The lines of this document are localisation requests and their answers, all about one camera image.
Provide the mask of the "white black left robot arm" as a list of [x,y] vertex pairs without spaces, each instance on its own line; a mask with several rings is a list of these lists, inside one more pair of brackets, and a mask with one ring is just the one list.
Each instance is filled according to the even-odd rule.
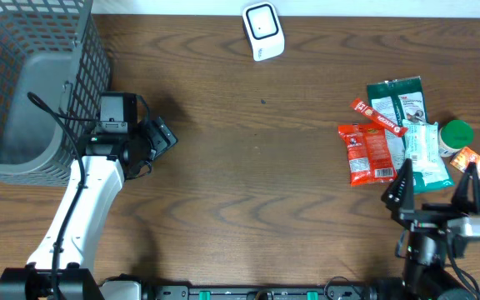
[[152,299],[143,280],[120,275],[97,284],[95,256],[113,200],[127,181],[177,143],[160,118],[138,117],[143,97],[105,92],[92,131],[70,141],[75,158],[66,192],[25,267],[6,268],[1,299]]

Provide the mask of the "red snack bag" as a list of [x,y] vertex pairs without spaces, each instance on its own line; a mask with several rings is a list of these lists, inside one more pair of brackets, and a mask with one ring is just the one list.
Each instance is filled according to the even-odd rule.
[[372,122],[341,125],[337,130],[347,148],[352,186],[388,183],[396,178],[384,128]]

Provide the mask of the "white small packet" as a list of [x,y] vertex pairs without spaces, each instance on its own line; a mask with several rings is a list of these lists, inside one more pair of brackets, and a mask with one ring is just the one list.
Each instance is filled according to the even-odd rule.
[[414,192],[425,193],[454,185],[438,149],[438,124],[403,120],[405,158],[412,160]]

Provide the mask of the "red packet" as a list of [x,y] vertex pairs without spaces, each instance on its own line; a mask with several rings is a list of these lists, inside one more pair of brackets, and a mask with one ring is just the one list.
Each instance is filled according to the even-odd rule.
[[380,125],[385,130],[388,130],[390,133],[392,133],[398,138],[402,138],[405,135],[405,133],[408,131],[407,127],[402,127],[397,125],[395,122],[391,121],[388,117],[385,117],[374,108],[368,106],[360,98],[356,98],[350,104],[350,107],[354,111],[361,113],[364,117]]

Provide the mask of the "green white 3M package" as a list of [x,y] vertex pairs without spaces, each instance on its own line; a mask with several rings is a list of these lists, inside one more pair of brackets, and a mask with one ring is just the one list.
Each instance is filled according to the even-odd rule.
[[[367,98],[371,107],[399,126],[403,127],[403,120],[430,123],[420,77],[368,84]],[[391,132],[386,138],[392,163],[400,169],[406,159],[404,138]]]

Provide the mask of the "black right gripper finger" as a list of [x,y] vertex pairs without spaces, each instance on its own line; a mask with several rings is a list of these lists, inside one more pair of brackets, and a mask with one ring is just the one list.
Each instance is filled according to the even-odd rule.
[[462,213],[480,215],[480,179],[475,162],[467,165],[451,203]]
[[392,213],[414,212],[413,161],[406,158],[381,200]]

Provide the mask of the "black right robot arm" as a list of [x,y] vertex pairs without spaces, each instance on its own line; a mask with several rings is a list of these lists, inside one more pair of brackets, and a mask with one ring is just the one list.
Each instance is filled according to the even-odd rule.
[[469,243],[480,242],[480,179],[470,162],[450,203],[415,208],[413,163],[406,159],[382,201],[393,221],[408,233],[401,277],[380,279],[365,299],[480,299],[477,281],[456,260]]

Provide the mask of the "orange Kleenex tissue pack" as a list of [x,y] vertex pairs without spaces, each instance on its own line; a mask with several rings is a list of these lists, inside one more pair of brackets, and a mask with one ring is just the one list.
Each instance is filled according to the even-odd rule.
[[474,152],[471,148],[462,148],[457,154],[454,155],[450,162],[452,166],[462,173],[466,171],[466,168],[470,163],[474,163],[476,165],[477,174],[480,178],[480,155]]

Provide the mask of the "green lid jar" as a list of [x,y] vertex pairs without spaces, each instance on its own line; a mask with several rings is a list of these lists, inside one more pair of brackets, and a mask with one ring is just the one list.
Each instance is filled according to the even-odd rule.
[[472,127],[462,120],[452,120],[443,126],[438,132],[438,150],[441,157],[450,157],[466,146],[474,139]]

